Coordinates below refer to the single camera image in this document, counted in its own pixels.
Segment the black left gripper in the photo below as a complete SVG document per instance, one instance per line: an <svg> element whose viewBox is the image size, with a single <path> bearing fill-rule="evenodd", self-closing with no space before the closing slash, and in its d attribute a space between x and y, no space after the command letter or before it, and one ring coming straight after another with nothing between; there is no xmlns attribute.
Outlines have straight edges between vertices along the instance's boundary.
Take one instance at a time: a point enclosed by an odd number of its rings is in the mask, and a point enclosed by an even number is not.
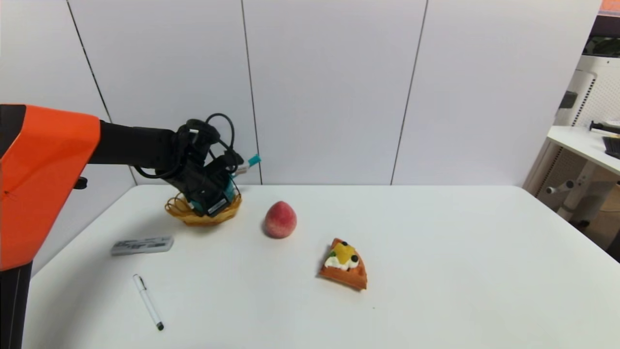
<svg viewBox="0 0 620 349"><path fill-rule="evenodd" d="M186 163L173 173L173 185L199 217L215 217L233 201L231 172L226 162L206 166Z"/></svg>

